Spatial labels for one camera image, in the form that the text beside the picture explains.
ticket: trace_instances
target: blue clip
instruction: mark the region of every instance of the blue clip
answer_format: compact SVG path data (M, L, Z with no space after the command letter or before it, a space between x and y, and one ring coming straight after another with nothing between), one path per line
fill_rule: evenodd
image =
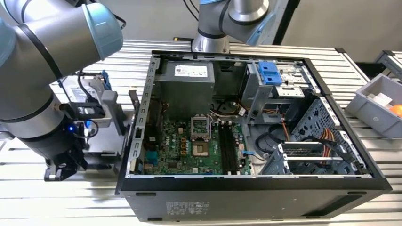
M281 85L282 78L274 62L259 61L258 71L266 85Z
M250 152L250 151L242 150L242 154L255 155L255 152Z
M102 77L105 79L105 82L106 82L106 90L113 90L113 86L111 86L111 83L110 83L110 80L109 80L109 74L106 72L106 70L102 71Z

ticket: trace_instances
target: robotic arm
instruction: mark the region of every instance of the robotic arm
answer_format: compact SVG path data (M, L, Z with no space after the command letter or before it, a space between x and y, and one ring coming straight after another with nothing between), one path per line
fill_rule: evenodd
M87 168L86 141L50 84L121 50L121 26L99 3L78 8L66 0L0 3L19 24L0 19L0 124L46 158L44 179L64 180ZM201 0L199 19L193 51L229 53L227 35L253 46L263 42L275 10L269 0Z
M229 53L227 35L250 46L267 38L278 7L269 0L201 0L199 34L194 52Z
M19 23L0 19L0 123L46 158L46 180L87 167L85 142L70 131L50 84L118 52L123 34L99 3L75 8L64 0L0 0Z

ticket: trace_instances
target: ram slot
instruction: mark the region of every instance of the ram slot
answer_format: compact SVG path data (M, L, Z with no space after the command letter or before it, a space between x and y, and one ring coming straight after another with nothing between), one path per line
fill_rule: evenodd
M238 161L235 155L234 136L230 125L219 126L219 143L222 152L222 169L223 173L237 174Z

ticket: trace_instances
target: power supply label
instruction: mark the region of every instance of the power supply label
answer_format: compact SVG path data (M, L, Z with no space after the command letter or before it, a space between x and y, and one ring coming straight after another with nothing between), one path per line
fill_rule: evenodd
M210 202L167 202L169 215L207 214Z
M175 76L207 78L207 66L178 65L175 67Z

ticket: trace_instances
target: aluminum extrusion table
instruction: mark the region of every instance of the aluminum extrusion table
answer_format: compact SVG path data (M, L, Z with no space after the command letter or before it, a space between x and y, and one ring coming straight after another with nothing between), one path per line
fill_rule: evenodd
M190 51L190 42L127 40L122 50L106 61L86 68L107 70L119 103L131 110L129 90L142 95L151 50ZM249 47L231 44L231 53L284 57L308 57L324 77L334 98L345 108L354 91L369 81L342 49L286 46ZM52 85L62 101L63 90ZM402 139L385 139L365 123L349 117L364 144L389 179L394 191L358 206L332 220L304 221L305 225L402 225ZM125 198L114 196L117 177L89 171L64 182L43 181L44 160L19 140L0 142L0 225L106 225L141 223ZM170 225L301 225L300 221L182 222Z

